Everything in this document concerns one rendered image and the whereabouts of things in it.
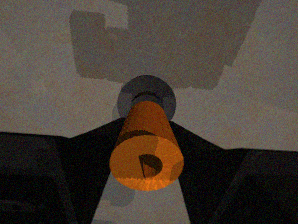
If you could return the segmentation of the orange cylinder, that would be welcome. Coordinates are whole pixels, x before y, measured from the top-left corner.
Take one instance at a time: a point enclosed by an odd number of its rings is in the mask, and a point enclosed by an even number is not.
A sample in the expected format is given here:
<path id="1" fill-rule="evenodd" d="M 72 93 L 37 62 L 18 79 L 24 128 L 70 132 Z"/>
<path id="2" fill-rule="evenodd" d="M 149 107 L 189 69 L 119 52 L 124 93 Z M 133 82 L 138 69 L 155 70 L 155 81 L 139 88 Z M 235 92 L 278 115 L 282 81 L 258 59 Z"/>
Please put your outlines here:
<path id="1" fill-rule="evenodd" d="M 109 163 L 119 183 L 138 191 L 159 190 L 178 179 L 184 159 L 161 106 L 142 101 L 130 109 Z"/>

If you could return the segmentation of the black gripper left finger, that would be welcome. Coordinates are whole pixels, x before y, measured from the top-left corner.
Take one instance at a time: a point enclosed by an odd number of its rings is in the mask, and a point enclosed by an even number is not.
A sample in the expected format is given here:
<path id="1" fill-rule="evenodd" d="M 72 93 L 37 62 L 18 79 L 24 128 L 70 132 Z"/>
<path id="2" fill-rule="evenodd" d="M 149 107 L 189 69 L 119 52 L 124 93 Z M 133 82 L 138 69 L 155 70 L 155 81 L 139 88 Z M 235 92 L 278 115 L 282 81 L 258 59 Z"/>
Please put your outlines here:
<path id="1" fill-rule="evenodd" d="M 0 132 L 0 174 L 53 178 L 69 224 L 91 224 L 125 120 L 72 138 Z"/>

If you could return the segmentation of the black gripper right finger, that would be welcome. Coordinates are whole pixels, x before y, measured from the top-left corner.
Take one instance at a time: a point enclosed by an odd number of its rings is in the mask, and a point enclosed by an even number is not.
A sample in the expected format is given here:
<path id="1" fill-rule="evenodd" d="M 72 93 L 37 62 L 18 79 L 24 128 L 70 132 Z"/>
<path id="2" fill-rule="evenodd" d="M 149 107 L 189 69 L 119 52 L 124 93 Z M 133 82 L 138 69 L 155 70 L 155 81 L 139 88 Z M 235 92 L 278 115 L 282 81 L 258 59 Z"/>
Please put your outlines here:
<path id="1" fill-rule="evenodd" d="M 298 176 L 298 151 L 225 150 L 168 122 L 184 159 L 178 180 L 191 224 L 216 224 L 250 173 Z"/>

